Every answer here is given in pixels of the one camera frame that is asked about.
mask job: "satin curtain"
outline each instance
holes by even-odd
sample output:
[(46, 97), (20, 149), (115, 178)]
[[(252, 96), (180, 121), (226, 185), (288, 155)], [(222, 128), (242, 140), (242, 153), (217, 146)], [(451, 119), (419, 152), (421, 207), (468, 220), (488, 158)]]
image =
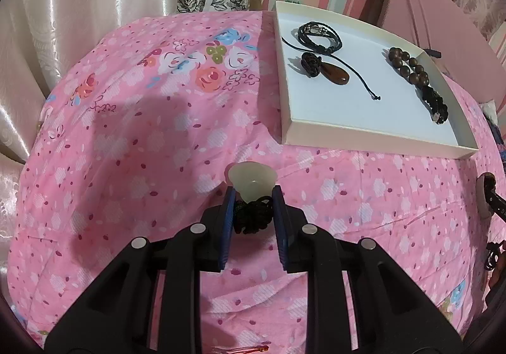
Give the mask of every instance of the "satin curtain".
[(45, 98), (107, 32), (176, 12), (177, 0), (0, 1), (0, 289), (6, 294), (16, 193)]

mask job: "bed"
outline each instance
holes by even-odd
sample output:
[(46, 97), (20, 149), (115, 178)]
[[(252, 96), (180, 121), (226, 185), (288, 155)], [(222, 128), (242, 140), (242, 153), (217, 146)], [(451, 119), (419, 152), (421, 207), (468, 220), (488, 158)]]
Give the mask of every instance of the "bed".
[[(506, 194), (501, 158), (475, 97), (496, 84), (469, 91), (460, 75), (447, 72), (480, 147), (467, 160), (281, 146), (272, 14), (138, 14), (129, 20), (117, 13), (126, 21), (97, 28), (101, 35), (87, 49), (79, 44), (86, 51), (61, 69), (45, 102), (26, 43), (14, 40), (19, 26), (0, 30), (15, 45), (3, 61), (18, 62), (7, 74), (34, 102), (31, 117), (19, 121), (27, 130), (30, 119), (41, 123), (38, 133), (34, 127), (8, 146), (20, 157), (31, 152), (24, 167), (3, 159), (12, 176), (10, 186), (4, 179), (5, 198), (19, 184), (16, 209), (4, 214), (12, 235), (9, 294), (39, 345), (132, 237), (167, 238), (196, 222), (223, 196), (227, 166), (245, 160), (276, 169), (287, 203), (336, 238), (376, 239), (465, 332), (483, 308), (485, 245), (505, 237), (501, 221), (480, 219), (475, 203), (484, 171)], [(8, 98), (15, 101), (19, 90)], [(202, 276), (204, 346), (265, 343), (280, 353), (303, 352), (305, 276), (282, 271), (272, 230), (232, 244), (226, 270)]]

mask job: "teardrop pendant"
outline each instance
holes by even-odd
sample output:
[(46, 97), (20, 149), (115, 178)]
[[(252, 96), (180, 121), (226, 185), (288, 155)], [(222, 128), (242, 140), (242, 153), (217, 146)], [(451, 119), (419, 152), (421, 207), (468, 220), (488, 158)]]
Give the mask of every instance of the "teardrop pendant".
[(334, 84), (345, 85), (350, 81), (350, 74), (340, 67), (330, 63), (322, 62), (320, 72)]

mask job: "white box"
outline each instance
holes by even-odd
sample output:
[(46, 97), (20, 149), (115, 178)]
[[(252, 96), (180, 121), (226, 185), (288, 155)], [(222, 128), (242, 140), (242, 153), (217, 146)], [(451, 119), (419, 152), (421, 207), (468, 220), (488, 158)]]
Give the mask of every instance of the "white box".
[[(309, 21), (331, 26), (343, 47), (335, 55), (346, 61), (381, 96), (373, 100), (360, 79), (337, 60), (322, 60), (350, 73), (346, 85), (336, 85), (323, 74), (310, 78), (300, 66), (304, 48), (297, 29)], [(464, 158), (478, 151), (469, 123), (457, 99), (432, 59), (419, 47), (378, 27), (302, 4), (276, 2), (276, 46), (279, 70), (283, 144), (347, 150)], [(312, 37), (330, 45), (327, 39)], [(388, 61), (390, 47), (416, 57), (431, 86), (448, 106), (449, 118), (435, 124), (417, 88), (402, 78)]]

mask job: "necklace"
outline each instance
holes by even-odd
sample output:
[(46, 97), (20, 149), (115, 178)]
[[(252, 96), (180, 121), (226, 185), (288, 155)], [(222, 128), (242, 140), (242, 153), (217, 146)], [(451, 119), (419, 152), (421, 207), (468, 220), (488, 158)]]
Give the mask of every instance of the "necklace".
[[(315, 44), (310, 39), (310, 36), (315, 37), (326, 37), (330, 39), (334, 44), (330, 47), (324, 47), (322, 45)], [(332, 57), (340, 61), (350, 70), (352, 70), (357, 77), (360, 79), (365, 89), (369, 92), (373, 100), (380, 100), (381, 97), (377, 96), (367, 85), (362, 76), (350, 65), (346, 64), (339, 57), (333, 55), (334, 52), (340, 50), (342, 48), (342, 41), (337, 32), (330, 26), (324, 23), (318, 23), (316, 21), (310, 21), (309, 23), (303, 24), (299, 27), (297, 31), (297, 38), (303, 46), (307, 47), (309, 50), (302, 49), (300, 47), (296, 47), (286, 41), (283, 37), (282, 41), (287, 45), (292, 47), (295, 50), (303, 51), (301, 65), (306, 70), (306, 72), (310, 75), (310, 77), (316, 77), (318, 74), (322, 73), (327, 77), (330, 81), (335, 84), (347, 84), (350, 75), (340, 67), (337, 67), (333, 64), (325, 63), (321, 61), (321, 57), (317, 57), (315, 54), (321, 54), (324, 56)]]

